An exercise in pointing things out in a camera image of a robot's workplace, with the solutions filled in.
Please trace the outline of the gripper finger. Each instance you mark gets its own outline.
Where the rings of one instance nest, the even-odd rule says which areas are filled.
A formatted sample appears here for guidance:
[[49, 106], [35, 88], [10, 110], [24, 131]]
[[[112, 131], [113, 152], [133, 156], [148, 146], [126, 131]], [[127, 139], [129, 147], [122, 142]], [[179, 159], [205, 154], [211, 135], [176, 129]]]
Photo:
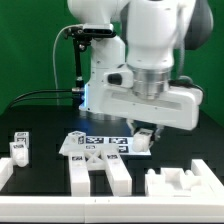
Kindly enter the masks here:
[[164, 127], [162, 125], [157, 125], [155, 131], [153, 132], [152, 139], [154, 141], [159, 141], [163, 130], [164, 130]]
[[132, 120], [132, 119], [127, 119], [127, 120], [126, 120], [126, 124], [127, 124], [128, 128], [130, 129], [130, 132], [131, 132], [132, 134], [134, 134], [134, 133], [135, 133], [135, 130], [136, 130], [136, 124], [135, 124], [135, 121]]

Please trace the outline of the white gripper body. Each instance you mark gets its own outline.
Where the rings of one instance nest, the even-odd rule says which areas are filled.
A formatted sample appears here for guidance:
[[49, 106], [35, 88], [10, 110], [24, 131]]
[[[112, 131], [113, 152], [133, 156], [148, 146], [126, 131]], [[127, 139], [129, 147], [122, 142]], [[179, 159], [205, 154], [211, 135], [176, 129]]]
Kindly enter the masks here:
[[197, 88], [171, 86], [155, 99], [142, 99], [131, 89], [103, 85], [99, 97], [102, 113], [184, 130], [196, 127], [203, 93]]

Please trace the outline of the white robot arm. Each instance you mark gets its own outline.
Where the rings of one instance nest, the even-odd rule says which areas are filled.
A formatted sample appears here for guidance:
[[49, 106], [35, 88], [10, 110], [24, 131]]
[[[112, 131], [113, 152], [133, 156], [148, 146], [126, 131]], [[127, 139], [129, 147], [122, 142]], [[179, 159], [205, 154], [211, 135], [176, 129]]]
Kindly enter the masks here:
[[173, 51], [201, 47], [213, 29], [208, 0], [67, 0], [90, 46], [84, 114], [192, 130], [203, 91], [171, 79]]

